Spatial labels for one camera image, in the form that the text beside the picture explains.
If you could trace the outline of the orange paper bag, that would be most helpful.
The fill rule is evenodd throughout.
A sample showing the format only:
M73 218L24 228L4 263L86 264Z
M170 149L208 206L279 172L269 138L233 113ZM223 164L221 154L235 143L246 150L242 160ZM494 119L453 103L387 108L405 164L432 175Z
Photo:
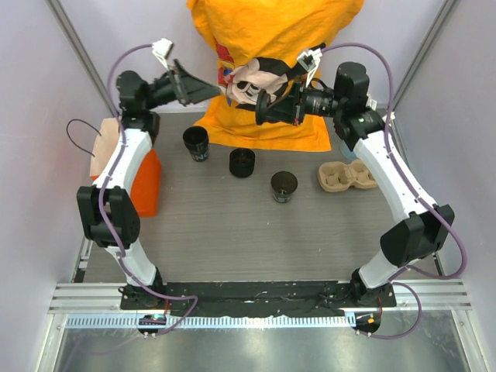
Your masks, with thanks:
M116 119L103 119L95 138L94 156L90 162L90 178L95 181L104 170L119 140L119 127ZM155 149L152 149L140 164L131 189L131 200L139 217L154 217L157 214L160 194L161 162Z

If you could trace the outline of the black cup from stack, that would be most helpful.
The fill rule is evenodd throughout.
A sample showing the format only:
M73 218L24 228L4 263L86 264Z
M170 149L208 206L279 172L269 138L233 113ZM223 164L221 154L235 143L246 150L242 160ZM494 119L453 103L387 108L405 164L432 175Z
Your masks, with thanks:
M279 171L270 179L270 189L276 202L287 203L298 188L298 179L289 171Z

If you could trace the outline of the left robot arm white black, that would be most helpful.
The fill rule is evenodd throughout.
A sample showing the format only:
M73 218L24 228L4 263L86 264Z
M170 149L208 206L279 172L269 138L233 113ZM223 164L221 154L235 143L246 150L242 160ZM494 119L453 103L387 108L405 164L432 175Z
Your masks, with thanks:
M119 141L93 184L78 189L77 206L85 237L109 253L126 276L122 296L155 309L171 297L140 242L140 217L130 196L160 130L154 109L171 102L197 104L219 95L220 90L191 75L178 60L167 64L165 73L151 83L135 71L124 71L116 87Z

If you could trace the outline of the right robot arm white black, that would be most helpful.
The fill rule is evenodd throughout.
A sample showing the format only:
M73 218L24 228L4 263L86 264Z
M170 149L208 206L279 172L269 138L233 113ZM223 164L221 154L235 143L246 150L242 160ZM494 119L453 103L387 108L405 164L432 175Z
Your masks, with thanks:
M339 65L333 88L306 88L300 81L276 101L262 91L256 122L298 124L306 115L329 117L338 137L371 172L391 209L394 226L380 238L379 252L356 269L351 300L373 304L389 280L408 265L441 250L454 211L439 205L416 181L394 148L381 116L367 104L370 79L362 64Z

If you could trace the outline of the black plastic cup lid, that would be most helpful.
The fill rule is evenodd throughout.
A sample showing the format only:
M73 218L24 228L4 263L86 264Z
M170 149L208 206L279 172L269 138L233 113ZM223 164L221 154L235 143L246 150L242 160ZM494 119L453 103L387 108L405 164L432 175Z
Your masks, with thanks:
M255 105L255 120L258 126L269 121L269 105L270 95L264 89L261 89Z

